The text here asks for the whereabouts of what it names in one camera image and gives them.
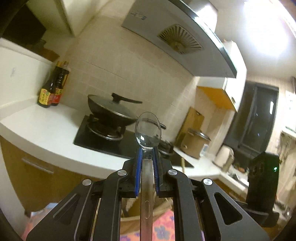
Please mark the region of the clear spoon grey handle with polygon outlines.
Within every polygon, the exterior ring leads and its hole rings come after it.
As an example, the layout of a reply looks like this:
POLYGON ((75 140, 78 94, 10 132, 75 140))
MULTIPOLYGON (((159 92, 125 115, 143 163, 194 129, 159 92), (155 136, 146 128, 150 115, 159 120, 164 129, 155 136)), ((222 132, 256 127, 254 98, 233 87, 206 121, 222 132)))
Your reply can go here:
POLYGON ((135 125, 140 146, 140 240, 152 240, 154 204, 153 157, 161 139, 161 125, 155 114, 142 113, 135 125))

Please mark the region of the wooden chopstick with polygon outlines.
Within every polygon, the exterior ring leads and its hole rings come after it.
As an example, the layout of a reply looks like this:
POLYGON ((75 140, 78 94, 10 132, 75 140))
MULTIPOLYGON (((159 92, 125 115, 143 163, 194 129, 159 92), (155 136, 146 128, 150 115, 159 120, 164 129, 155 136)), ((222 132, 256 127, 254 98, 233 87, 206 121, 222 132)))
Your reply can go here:
POLYGON ((183 172, 183 173, 185 173, 185 167, 186 167, 186 166, 185 166, 185 160, 184 160, 184 158, 182 157, 182 158, 181 158, 181 168, 182 168, 182 172, 183 172))

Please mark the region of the tan plastic utensil basket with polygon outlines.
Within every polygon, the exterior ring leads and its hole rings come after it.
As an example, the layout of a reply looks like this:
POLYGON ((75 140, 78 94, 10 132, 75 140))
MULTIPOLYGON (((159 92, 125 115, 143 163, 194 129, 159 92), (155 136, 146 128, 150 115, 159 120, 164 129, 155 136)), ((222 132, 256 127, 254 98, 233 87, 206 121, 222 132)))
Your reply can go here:
MULTIPOLYGON (((153 222, 165 214, 166 211, 173 209, 171 198, 154 199, 153 222)), ((121 205, 120 235, 137 232, 140 230, 140 198, 123 198, 121 205)))

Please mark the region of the floral tablecloth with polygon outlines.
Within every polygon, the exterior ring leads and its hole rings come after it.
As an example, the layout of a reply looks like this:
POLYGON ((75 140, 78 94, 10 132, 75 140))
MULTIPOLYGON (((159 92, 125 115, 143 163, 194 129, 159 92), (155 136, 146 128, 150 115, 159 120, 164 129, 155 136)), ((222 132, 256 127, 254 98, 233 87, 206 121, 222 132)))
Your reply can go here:
MULTIPOLYGON (((22 240, 27 240, 29 232, 53 209, 57 203, 50 203, 40 211, 32 212, 27 221, 25 231, 21 235, 22 240)), ((120 240, 140 240, 140 231, 120 235, 120 240)), ((153 240, 175 240, 175 222, 172 210, 166 211, 152 225, 153 240)))

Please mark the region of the brown rice cooker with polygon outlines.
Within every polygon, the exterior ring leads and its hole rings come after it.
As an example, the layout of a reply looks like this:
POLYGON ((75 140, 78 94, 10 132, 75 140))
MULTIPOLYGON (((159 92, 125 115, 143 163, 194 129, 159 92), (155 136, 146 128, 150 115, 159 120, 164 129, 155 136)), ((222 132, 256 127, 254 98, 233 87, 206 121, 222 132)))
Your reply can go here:
POLYGON ((188 128, 182 142, 180 149, 187 155, 199 159, 201 152, 206 151, 211 139, 201 131, 193 128, 188 128))

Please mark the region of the black gas stove top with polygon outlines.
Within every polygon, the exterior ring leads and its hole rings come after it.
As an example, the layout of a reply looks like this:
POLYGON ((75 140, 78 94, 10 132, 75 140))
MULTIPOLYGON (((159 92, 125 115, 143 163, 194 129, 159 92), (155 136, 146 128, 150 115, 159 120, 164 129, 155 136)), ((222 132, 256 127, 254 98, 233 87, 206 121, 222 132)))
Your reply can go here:
MULTIPOLYGON (((96 135, 88 128, 89 116, 85 116, 74 139, 74 144, 93 151, 131 159, 134 158, 139 149, 135 134, 126 131, 120 141, 109 141, 96 135)), ((181 156, 173 150, 173 145, 161 141, 158 145, 159 156, 171 161, 173 166, 181 165, 181 156)))

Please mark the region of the wooden cutting board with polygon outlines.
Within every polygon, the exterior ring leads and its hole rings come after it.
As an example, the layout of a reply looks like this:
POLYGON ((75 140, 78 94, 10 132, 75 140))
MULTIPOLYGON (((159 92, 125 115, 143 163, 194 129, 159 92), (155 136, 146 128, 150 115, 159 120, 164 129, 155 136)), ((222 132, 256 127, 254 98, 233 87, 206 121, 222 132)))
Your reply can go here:
POLYGON ((203 121, 204 116, 198 111, 196 111, 196 109, 194 109, 193 107, 190 107, 183 121, 183 124, 181 125, 181 128, 177 134, 174 145, 180 147, 181 142, 189 128, 200 131, 203 121))

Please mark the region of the black wok with lid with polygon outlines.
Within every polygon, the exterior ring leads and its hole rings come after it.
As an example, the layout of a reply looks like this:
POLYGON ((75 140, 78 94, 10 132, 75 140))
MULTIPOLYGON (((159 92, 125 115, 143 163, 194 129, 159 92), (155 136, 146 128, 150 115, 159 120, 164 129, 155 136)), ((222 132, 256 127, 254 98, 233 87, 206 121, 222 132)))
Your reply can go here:
POLYGON ((129 99, 112 93, 112 99, 88 94, 88 106, 95 118, 103 123, 117 126, 129 126, 136 122, 137 116, 120 102, 142 104, 142 101, 129 99))

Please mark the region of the dark sauce bottle red label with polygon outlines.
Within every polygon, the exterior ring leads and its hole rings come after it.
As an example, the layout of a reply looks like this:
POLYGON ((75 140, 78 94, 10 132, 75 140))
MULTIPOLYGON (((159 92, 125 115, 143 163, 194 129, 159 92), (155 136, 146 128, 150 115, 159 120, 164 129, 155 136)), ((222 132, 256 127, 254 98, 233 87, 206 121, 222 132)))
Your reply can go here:
POLYGON ((68 61, 64 61, 62 64, 60 64, 59 67, 60 67, 60 70, 58 72, 58 75, 55 81, 55 87, 56 87, 55 95, 51 103, 52 106, 57 106, 59 104, 66 81, 70 74, 68 61))

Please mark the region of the dark soy sauce bottle front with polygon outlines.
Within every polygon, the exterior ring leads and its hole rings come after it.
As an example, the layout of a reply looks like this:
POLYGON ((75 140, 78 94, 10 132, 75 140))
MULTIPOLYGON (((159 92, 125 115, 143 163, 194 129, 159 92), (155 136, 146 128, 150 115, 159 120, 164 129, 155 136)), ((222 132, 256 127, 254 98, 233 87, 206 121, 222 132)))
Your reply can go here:
POLYGON ((56 91, 56 79, 62 70, 61 66, 62 63, 58 61, 49 79, 40 90, 37 104, 43 108, 49 108, 51 106, 56 91))

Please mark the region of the grey range hood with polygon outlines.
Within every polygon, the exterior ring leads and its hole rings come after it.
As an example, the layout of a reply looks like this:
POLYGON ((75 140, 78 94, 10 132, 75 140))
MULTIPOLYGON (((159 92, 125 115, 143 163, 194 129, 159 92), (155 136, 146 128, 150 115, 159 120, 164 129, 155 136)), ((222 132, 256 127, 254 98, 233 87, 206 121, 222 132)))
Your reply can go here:
POLYGON ((234 60, 215 34, 217 16, 210 1, 135 1, 122 26, 194 76, 234 78, 234 60))

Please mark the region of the white upper left cabinet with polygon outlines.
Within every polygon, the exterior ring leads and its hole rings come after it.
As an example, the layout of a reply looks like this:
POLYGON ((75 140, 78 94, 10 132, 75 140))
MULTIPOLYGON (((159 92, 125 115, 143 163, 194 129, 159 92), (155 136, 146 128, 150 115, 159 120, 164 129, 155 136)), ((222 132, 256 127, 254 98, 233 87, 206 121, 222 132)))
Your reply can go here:
POLYGON ((78 36, 108 0, 29 0, 26 5, 47 30, 78 36))

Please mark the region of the white upper wall cabinet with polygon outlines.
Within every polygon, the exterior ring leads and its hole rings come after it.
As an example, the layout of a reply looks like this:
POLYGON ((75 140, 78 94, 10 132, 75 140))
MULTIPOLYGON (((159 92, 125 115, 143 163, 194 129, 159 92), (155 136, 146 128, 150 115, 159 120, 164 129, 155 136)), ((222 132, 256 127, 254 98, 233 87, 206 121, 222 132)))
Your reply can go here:
POLYGON ((236 77, 200 77, 197 87, 203 90, 218 108, 238 111, 245 87, 247 68, 238 45, 233 41, 223 44, 237 69, 236 77))

